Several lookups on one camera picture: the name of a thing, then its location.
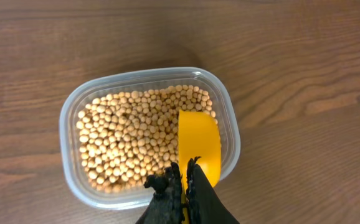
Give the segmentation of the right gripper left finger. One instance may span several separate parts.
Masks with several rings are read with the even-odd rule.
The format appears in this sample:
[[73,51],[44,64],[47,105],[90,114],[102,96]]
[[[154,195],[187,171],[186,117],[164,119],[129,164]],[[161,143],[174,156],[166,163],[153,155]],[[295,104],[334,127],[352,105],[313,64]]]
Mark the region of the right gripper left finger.
[[181,224],[184,221],[181,177],[175,162],[162,174],[147,176],[144,187],[152,188],[154,194],[136,224]]

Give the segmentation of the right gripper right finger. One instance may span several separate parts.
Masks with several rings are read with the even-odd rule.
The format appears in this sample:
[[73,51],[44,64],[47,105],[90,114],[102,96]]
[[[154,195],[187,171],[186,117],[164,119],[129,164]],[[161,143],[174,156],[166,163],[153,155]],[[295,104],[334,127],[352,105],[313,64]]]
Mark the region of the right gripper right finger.
[[209,183],[201,166],[200,156],[187,163],[187,212],[192,224],[239,224],[225,208]]

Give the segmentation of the yellow plastic measuring scoop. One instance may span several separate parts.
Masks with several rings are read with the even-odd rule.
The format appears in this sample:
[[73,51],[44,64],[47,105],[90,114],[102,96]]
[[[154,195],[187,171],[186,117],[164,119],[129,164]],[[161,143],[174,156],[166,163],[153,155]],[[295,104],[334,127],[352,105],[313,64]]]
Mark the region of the yellow plastic measuring scoop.
[[187,163],[197,156],[209,183],[218,183],[221,173],[220,134],[214,119],[203,112],[181,111],[178,126],[179,168],[187,203]]

